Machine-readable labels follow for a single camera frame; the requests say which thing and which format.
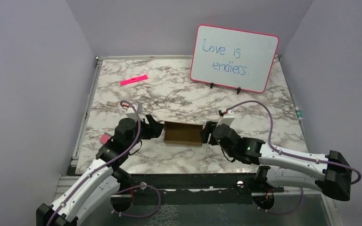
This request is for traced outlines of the brown cardboard box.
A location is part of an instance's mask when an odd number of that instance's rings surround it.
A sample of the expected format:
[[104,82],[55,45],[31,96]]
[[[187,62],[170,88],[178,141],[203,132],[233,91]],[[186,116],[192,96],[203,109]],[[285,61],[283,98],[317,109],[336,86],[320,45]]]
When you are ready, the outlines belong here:
[[180,122],[164,122],[164,143],[173,145],[201,146],[200,132],[203,125]]

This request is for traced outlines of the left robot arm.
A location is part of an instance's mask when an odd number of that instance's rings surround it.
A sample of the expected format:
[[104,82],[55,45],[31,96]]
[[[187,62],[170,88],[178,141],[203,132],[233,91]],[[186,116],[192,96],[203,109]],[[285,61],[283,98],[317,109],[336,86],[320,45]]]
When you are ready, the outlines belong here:
[[142,140],[160,137],[165,125],[147,114],[145,119],[123,118],[78,180],[52,204],[36,211],[38,226],[79,226],[103,201],[115,193],[132,198],[130,174],[120,166]]

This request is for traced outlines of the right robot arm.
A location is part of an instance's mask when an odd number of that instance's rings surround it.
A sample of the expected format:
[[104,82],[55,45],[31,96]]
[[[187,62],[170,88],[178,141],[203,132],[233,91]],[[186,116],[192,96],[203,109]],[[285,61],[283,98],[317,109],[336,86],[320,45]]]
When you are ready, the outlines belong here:
[[200,136],[203,144],[218,145],[229,161],[257,165],[251,185],[260,192],[289,186],[320,191],[338,201],[350,200],[352,169],[340,152],[310,154],[279,148],[241,137],[228,125],[213,121],[206,123]]

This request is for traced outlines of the small tan cardboard scrap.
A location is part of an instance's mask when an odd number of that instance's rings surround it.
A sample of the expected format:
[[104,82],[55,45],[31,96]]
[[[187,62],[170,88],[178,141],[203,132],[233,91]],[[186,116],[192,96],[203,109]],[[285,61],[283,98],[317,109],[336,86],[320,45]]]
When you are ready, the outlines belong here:
[[111,107],[116,107],[116,106],[117,106],[117,103],[107,101],[107,105],[108,105],[108,106],[111,106]]

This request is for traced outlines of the pink eraser block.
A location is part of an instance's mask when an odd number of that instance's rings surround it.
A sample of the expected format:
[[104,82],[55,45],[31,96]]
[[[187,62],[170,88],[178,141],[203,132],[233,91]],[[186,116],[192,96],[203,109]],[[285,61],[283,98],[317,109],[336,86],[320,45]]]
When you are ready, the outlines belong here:
[[111,134],[105,132],[105,133],[100,137],[100,143],[103,144],[103,145],[106,144],[111,137],[112,137]]

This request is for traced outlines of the pink marker pen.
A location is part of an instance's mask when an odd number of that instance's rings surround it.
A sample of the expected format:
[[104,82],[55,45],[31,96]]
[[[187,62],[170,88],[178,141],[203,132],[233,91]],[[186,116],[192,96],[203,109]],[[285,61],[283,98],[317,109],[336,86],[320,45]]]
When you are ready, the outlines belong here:
[[142,76],[133,77],[133,78],[129,78],[127,80],[120,81],[120,85],[125,86],[125,85],[129,85],[129,84],[132,84],[132,83],[144,81],[144,80],[147,80],[147,79],[148,79],[148,75],[145,74],[145,75],[142,75]]

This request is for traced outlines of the pink framed whiteboard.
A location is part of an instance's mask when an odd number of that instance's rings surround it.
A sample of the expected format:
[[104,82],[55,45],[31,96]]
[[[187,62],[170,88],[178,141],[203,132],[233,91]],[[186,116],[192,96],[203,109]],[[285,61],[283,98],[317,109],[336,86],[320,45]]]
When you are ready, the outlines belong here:
[[272,34],[201,24],[197,28],[190,78],[214,86],[263,93],[279,41]]

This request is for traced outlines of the green white small bottle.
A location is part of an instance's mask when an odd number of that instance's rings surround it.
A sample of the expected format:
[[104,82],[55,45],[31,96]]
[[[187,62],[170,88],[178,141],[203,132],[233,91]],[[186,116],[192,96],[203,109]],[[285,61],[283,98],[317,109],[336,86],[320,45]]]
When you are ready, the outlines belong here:
[[298,106],[295,107],[295,111],[296,111],[298,120],[301,121],[303,118],[302,118],[302,114],[301,114],[301,111]]

